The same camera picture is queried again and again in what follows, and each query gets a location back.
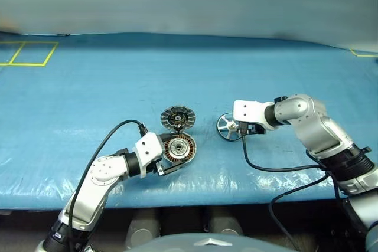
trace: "silver wheel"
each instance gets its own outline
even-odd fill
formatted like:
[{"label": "silver wheel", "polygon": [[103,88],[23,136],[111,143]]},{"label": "silver wheel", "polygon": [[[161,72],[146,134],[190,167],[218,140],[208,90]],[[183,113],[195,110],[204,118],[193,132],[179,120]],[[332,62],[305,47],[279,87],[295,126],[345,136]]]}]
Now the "silver wheel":
[{"label": "silver wheel", "polygon": [[217,130],[219,135],[227,141],[236,141],[242,137],[239,133],[239,125],[234,121],[232,113],[225,113],[218,119]]}]

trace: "white robotic arm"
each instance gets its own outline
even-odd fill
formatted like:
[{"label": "white robotic arm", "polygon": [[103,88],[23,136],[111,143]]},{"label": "white robotic arm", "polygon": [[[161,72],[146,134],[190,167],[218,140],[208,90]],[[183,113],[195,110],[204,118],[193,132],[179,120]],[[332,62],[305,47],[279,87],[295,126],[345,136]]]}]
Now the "white robotic arm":
[{"label": "white robotic arm", "polygon": [[48,237],[38,245],[35,252],[67,252],[70,241],[75,251],[82,251],[104,210],[109,192],[129,176],[140,175],[143,178],[147,172],[156,170],[151,165],[161,159],[164,149],[162,140],[165,136],[147,132],[136,142],[132,153],[123,149],[114,155],[95,159],[74,203],[73,239],[69,239],[69,209],[75,192],[61,211]]},{"label": "white robotic arm", "polygon": [[366,232],[378,225],[378,166],[365,155],[371,150],[358,148],[327,116],[320,101],[306,94],[279,97],[274,103],[236,100],[233,118],[242,136],[248,134],[248,125],[263,128],[263,133],[292,125],[309,154],[335,176],[341,192],[349,196],[344,207],[358,229]]}]

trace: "black cable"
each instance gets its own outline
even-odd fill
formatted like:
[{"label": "black cable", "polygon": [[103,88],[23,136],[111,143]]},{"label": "black cable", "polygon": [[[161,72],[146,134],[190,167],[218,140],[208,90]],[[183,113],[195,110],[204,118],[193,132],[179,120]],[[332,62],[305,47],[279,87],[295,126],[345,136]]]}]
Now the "black cable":
[{"label": "black cable", "polygon": [[[306,150],[306,155],[312,159],[314,162],[316,162],[317,164],[319,164],[320,167],[322,167],[322,169],[324,171],[327,171],[327,167],[325,165],[323,165],[321,163],[321,161],[319,161],[317,158],[313,157],[310,153],[309,153],[309,150]],[[341,198],[340,198],[340,192],[338,191],[338,187],[337,187],[337,180],[336,180],[336,177],[335,175],[331,172],[331,171],[327,171],[327,173],[330,175],[330,177],[332,178],[332,183],[333,183],[333,190],[335,192],[335,198],[336,198],[336,202],[337,202],[337,205],[339,207],[341,207]]]},{"label": "black cable", "polygon": [[101,144],[99,145],[99,147],[96,149],[96,151],[94,152],[93,156],[91,157],[91,159],[89,160],[88,164],[87,164],[87,167],[85,168],[84,172],[83,172],[83,175],[82,177],[80,178],[80,181],[79,181],[79,184],[77,184],[77,188],[76,188],[76,191],[75,191],[75,194],[73,195],[73,198],[72,198],[72,201],[71,201],[71,204],[70,204],[70,209],[69,209],[69,246],[70,246],[70,251],[71,252],[75,252],[74,250],[74,246],[73,246],[73,228],[72,228],[72,218],[73,218],[73,208],[74,208],[74,205],[75,205],[75,202],[76,202],[76,199],[77,199],[77,196],[79,195],[79,191],[80,191],[80,188],[82,187],[83,185],[83,182],[84,182],[84,179],[86,177],[86,175],[88,174],[88,171],[93,163],[93,161],[96,159],[97,155],[99,154],[99,152],[102,150],[102,148],[104,147],[104,145],[106,144],[106,142],[110,139],[110,137],[112,137],[112,135],[119,129],[121,128],[123,125],[125,124],[128,124],[128,123],[136,123],[138,126],[139,126],[139,130],[141,129],[141,126],[143,126],[143,124],[137,120],[133,120],[133,119],[129,119],[129,120],[125,120],[123,122],[121,122],[120,124],[118,124],[117,126],[115,126],[107,135],[106,137],[102,140]]},{"label": "black cable", "polygon": [[248,158],[248,153],[247,153],[247,146],[246,146],[246,136],[242,136],[242,141],[243,141],[243,151],[244,151],[244,157],[246,162],[248,163],[249,166],[259,170],[259,171],[268,171],[268,172],[291,172],[291,171],[302,171],[304,169],[309,169],[309,168],[322,168],[320,165],[304,165],[304,166],[297,166],[294,168],[263,168],[261,166],[253,164],[250,159]]},{"label": "black cable", "polygon": [[296,249],[296,251],[300,251],[300,249],[299,249],[297,243],[295,242],[293,236],[290,235],[289,231],[288,231],[288,230],[284,227],[284,225],[281,224],[281,222],[277,219],[276,215],[275,215],[274,212],[273,212],[273,204],[274,204],[277,200],[281,199],[282,197],[284,197],[284,196],[286,196],[286,195],[289,195],[289,194],[292,194],[292,193],[297,192],[297,191],[299,191],[299,190],[302,190],[302,189],[305,189],[305,188],[311,187],[311,186],[313,186],[313,185],[315,185],[315,184],[318,184],[318,183],[320,183],[320,182],[322,182],[322,181],[325,181],[328,177],[329,177],[329,174],[326,173],[322,178],[320,178],[320,179],[318,179],[318,180],[316,180],[316,181],[314,181],[314,182],[311,182],[311,183],[309,183],[309,184],[303,185],[303,186],[301,186],[301,187],[297,187],[297,188],[295,188],[295,189],[293,189],[293,190],[290,190],[290,191],[287,191],[287,192],[285,192],[285,193],[282,193],[282,194],[278,195],[277,197],[273,198],[273,199],[271,200],[271,202],[269,203],[269,207],[268,207],[268,208],[269,208],[269,214],[270,214],[271,217],[273,218],[274,222],[276,222],[277,226],[281,229],[281,231],[282,231],[282,232],[283,232],[283,233],[289,238],[291,244],[294,246],[294,248]]}]

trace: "floor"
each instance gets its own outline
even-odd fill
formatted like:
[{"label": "floor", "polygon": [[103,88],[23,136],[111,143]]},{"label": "floor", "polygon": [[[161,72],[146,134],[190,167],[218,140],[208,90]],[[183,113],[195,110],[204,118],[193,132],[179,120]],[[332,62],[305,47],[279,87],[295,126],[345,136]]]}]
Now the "floor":
[{"label": "floor", "polygon": [[[228,207],[239,220],[244,234],[291,248],[268,214],[267,205]],[[121,252],[132,209],[107,210],[91,239],[104,252]],[[203,232],[204,207],[161,208],[161,234]],[[363,251],[363,238],[350,227],[334,201],[295,202],[275,205],[275,212],[293,234],[303,252]],[[0,217],[0,247],[3,252],[34,251],[56,220],[58,211],[14,211]]]}]

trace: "metal part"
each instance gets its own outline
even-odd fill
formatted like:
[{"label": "metal part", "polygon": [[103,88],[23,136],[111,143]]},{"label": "metal part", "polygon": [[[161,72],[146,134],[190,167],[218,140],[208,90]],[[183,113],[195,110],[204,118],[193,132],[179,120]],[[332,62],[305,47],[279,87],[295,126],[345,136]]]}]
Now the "metal part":
[{"label": "metal part", "polygon": [[125,247],[132,249],[160,236],[160,223],[156,208],[137,210],[126,235]]},{"label": "metal part", "polygon": [[364,175],[347,181],[338,181],[337,184],[340,190],[346,195],[359,194],[376,188],[378,187],[378,166],[376,165]]},{"label": "metal part", "polygon": [[194,139],[182,132],[178,136],[164,143],[164,157],[170,162],[189,162],[197,152],[197,145]]},{"label": "metal part", "polygon": [[84,248],[83,252],[96,252],[91,245],[88,245],[87,247]]},{"label": "metal part", "polygon": [[306,94],[295,94],[274,108],[277,120],[291,124],[298,139],[317,159],[334,156],[353,144],[346,132],[327,116],[324,104]]},{"label": "metal part", "polygon": [[[75,202],[73,228],[91,231],[102,214],[107,195],[127,174],[128,168],[123,156],[102,156],[94,160]],[[59,215],[64,224],[69,222],[68,211],[72,197],[73,195]]]},{"label": "metal part", "polygon": [[270,125],[265,118],[264,111],[271,102],[259,103],[256,101],[236,100],[233,106],[233,117],[238,122],[248,122],[261,125],[266,130],[276,130],[277,126]]},{"label": "metal part", "polygon": [[236,141],[242,137],[239,133],[239,125],[233,120],[231,112],[220,116],[217,121],[217,131],[227,141]]},{"label": "metal part", "polygon": [[138,158],[141,178],[147,175],[147,166],[162,155],[161,139],[153,132],[148,132],[135,143],[133,151]]},{"label": "metal part", "polygon": [[366,235],[365,249],[367,252],[378,251],[378,224],[371,228]]},{"label": "metal part", "polygon": [[174,172],[177,169],[182,168],[185,164],[186,164],[186,161],[175,162],[175,163],[173,163],[172,166],[165,168],[165,169],[163,169],[163,167],[161,166],[160,168],[162,169],[162,171],[160,171],[160,168],[159,168],[159,175],[163,176],[163,175],[170,174],[171,172]]},{"label": "metal part", "polygon": [[354,213],[369,229],[378,220],[378,189],[348,198]]},{"label": "metal part", "polygon": [[230,213],[227,207],[213,206],[208,210],[210,213],[208,222],[210,233],[244,235],[238,220]]},{"label": "metal part", "polygon": [[161,166],[161,163],[160,162],[157,162],[155,164],[155,167],[156,167],[156,171],[158,172],[158,175],[159,176],[163,176],[164,175],[164,169],[163,167]]},{"label": "metal part", "polygon": [[152,241],[133,248],[132,252],[293,252],[250,237],[214,233],[186,233],[157,237]]},{"label": "metal part", "polygon": [[165,128],[180,132],[193,126],[195,114],[186,106],[172,106],[163,111],[160,121]]},{"label": "metal part", "polygon": [[46,252],[45,248],[43,248],[43,241],[38,243],[37,248],[34,250],[34,252]]}]

